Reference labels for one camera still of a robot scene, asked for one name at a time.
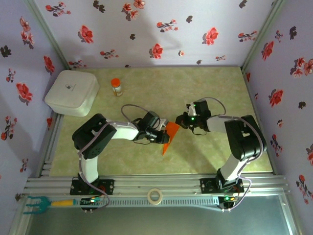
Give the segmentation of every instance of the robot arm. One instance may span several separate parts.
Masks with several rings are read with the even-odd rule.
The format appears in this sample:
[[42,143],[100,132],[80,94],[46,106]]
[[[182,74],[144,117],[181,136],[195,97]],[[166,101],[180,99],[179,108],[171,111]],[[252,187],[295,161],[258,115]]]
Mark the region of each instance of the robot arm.
[[[83,149],[81,169],[78,177],[84,175],[88,183],[94,183],[99,178],[97,164],[98,155],[107,146],[110,140],[126,139],[130,141],[148,139],[152,143],[168,143],[169,136],[162,130],[166,120],[160,119],[157,114],[150,111],[139,122],[113,122],[105,119],[101,114],[94,115],[77,131],[72,139],[78,151]],[[96,140],[86,148],[91,140],[98,135]]]
[[258,128],[253,116],[241,117],[242,120],[232,117],[211,116],[206,100],[198,100],[186,105],[188,112],[176,118],[176,124],[184,129],[199,127],[206,132],[222,132],[227,134],[231,154],[226,163],[217,171],[216,186],[218,189],[236,185],[239,176],[251,158],[255,158],[261,151],[260,142],[256,134],[245,122],[250,124],[260,136],[263,151],[266,150],[265,139]]

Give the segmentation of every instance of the small jar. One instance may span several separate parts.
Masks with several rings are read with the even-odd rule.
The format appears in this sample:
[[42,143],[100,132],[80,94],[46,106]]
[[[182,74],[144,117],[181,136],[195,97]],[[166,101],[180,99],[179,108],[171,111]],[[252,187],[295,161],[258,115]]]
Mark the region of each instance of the small jar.
[[111,85],[115,96],[121,96],[123,94],[121,81],[118,78],[112,79]]

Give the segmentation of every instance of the orange plastic piece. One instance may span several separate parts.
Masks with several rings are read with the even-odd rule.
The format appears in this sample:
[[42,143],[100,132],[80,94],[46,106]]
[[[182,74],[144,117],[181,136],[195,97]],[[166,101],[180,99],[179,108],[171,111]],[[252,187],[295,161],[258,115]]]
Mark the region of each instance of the orange plastic piece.
[[121,81],[118,79],[118,78],[113,78],[111,80],[111,85],[114,87],[114,88],[117,88],[121,85]]
[[179,130],[180,126],[177,125],[176,123],[174,122],[169,122],[167,125],[166,125],[166,128],[165,130],[167,131],[167,134],[170,136],[170,142],[169,143],[165,143],[163,145],[163,156],[164,154],[166,153],[168,147],[170,146],[174,136],[176,135],[177,131]]

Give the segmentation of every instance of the yellow handle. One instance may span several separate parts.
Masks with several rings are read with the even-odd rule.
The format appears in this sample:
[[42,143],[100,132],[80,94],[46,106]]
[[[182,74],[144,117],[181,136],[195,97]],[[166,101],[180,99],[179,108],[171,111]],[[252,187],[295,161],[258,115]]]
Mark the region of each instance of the yellow handle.
[[51,205],[52,206],[72,206],[74,205],[74,199],[51,202]]

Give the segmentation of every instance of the orange jar lid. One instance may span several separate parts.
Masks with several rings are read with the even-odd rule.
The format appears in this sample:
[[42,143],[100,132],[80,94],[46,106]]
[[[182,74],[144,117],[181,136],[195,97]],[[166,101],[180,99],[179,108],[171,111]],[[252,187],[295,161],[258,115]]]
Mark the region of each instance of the orange jar lid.
[[114,78],[111,80],[111,85],[115,88],[119,87],[121,85],[121,81],[118,78]]

